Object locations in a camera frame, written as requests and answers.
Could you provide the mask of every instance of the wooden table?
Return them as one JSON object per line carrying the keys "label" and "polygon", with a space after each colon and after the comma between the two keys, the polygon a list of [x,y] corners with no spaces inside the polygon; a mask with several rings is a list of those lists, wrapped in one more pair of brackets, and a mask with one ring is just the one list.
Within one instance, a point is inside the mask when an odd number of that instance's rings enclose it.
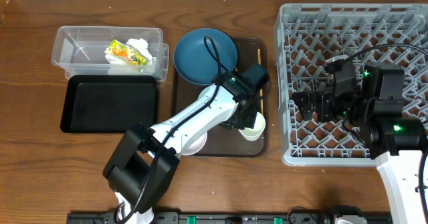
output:
{"label": "wooden table", "polygon": [[[117,205],[102,169],[120,134],[64,134],[67,80],[50,63],[63,25],[159,27],[171,47],[213,27],[267,45],[270,142],[259,158],[183,157],[158,207],[192,212],[286,213],[301,205],[388,211],[375,168],[288,167],[280,160],[272,27],[284,3],[428,3],[428,0],[10,0],[0,27],[0,222],[65,223],[70,211]],[[173,61],[159,86],[158,120],[171,116]]]}

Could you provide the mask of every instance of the black rectangular tray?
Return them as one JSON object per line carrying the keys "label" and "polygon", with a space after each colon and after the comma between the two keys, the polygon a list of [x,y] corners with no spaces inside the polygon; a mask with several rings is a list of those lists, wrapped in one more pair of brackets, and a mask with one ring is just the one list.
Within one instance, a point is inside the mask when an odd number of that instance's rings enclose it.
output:
{"label": "black rectangular tray", "polygon": [[66,133],[125,133],[156,116],[152,76],[73,76],[68,81],[61,130]]}
{"label": "black rectangular tray", "polygon": [[[255,37],[232,37],[238,50],[239,72],[244,72],[249,66],[259,61],[259,49],[261,65],[266,68],[267,53],[264,42]],[[178,114],[187,106],[197,100],[199,93],[205,86],[191,84],[183,79],[177,71],[175,72],[173,115]],[[263,100],[263,115],[268,122],[267,110],[268,101]],[[205,146],[195,155],[199,156],[235,156],[235,157],[256,157],[261,155],[268,145],[268,125],[263,135],[256,141],[248,141],[242,137],[238,129],[228,130],[216,126],[208,131],[208,139]]]}

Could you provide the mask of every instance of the dark brown tray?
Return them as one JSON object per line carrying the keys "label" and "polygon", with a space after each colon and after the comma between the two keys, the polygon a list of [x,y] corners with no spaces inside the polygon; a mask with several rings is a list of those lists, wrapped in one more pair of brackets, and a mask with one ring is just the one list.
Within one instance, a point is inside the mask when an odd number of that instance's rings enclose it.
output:
{"label": "dark brown tray", "polygon": [[[251,64],[258,63],[258,49],[260,49],[261,65],[267,65],[267,53],[264,42],[255,37],[232,37],[238,50],[238,64],[236,66],[239,72],[245,71]],[[174,102],[173,114],[178,114],[181,110],[191,105],[197,100],[199,93],[206,86],[191,84],[183,79],[177,71],[174,77]],[[268,123],[268,101],[263,100],[263,115]],[[195,155],[198,156],[236,156],[236,157],[256,157],[261,155],[268,145],[269,125],[258,140],[248,141],[242,137],[237,129],[228,130],[216,126],[208,131],[208,139],[205,146]]]}

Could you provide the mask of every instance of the plastic crate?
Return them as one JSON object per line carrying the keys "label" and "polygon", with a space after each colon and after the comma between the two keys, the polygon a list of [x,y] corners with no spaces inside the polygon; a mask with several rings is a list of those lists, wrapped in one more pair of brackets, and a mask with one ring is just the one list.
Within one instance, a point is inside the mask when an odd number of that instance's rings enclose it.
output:
{"label": "plastic crate", "polygon": [[[132,66],[110,64],[104,51],[113,39],[126,43],[130,38],[143,38],[155,58],[153,65]],[[150,27],[63,26],[58,29],[51,62],[73,75],[151,75],[164,81],[168,75],[169,46],[162,43],[163,33]]]}
{"label": "plastic crate", "polygon": [[[282,161],[289,166],[374,166],[368,149],[342,129],[341,121],[303,121],[290,96],[331,83],[323,65],[333,56],[384,43],[427,48],[427,20],[428,5],[282,5],[274,25]],[[371,51],[353,60],[358,84],[364,64],[374,61],[403,66],[403,115],[419,117],[428,128],[428,59],[399,47]]]}

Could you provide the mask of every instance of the yellow snack package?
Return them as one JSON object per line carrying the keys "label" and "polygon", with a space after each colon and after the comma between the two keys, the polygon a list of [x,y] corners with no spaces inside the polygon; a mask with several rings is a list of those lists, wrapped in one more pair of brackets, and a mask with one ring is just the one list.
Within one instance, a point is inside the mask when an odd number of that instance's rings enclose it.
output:
{"label": "yellow snack package", "polygon": [[147,59],[141,55],[136,49],[124,45],[119,41],[113,39],[106,50],[107,54],[119,57],[124,60],[127,64],[132,65],[146,65]]}

